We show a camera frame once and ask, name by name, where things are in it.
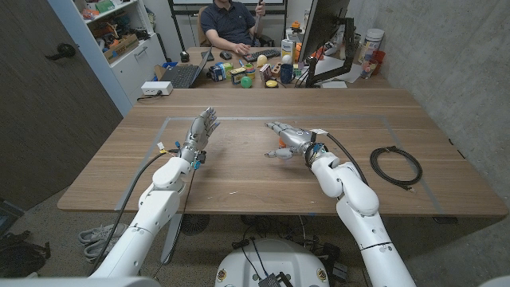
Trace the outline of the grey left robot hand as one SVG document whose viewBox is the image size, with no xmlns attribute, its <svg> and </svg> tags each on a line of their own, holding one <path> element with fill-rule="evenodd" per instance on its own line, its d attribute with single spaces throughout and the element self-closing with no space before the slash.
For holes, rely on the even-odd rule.
<svg viewBox="0 0 510 287">
<path fill-rule="evenodd" d="M 219 126 L 214 108 L 208 107 L 198 115 L 188 130 L 180 157 L 192 163 L 199 151 L 205 149 L 208 139 Z"/>
</svg>

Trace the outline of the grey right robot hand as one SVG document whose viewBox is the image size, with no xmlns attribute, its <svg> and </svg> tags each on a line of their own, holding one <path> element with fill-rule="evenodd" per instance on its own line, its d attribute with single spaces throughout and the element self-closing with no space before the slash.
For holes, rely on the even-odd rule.
<svg viewBox="0 0 510 287">
<path fill-rule="evenodd" d="M 301 128 L 294 128 L 281 122 L 266 124 L 283 141 L 285 147 L 265 153 L 266 157 L 278 159 L 291 159 L 294 155 L 302 155 L 305 159 L 312 156 L 312 133 Z"/>
</svg>

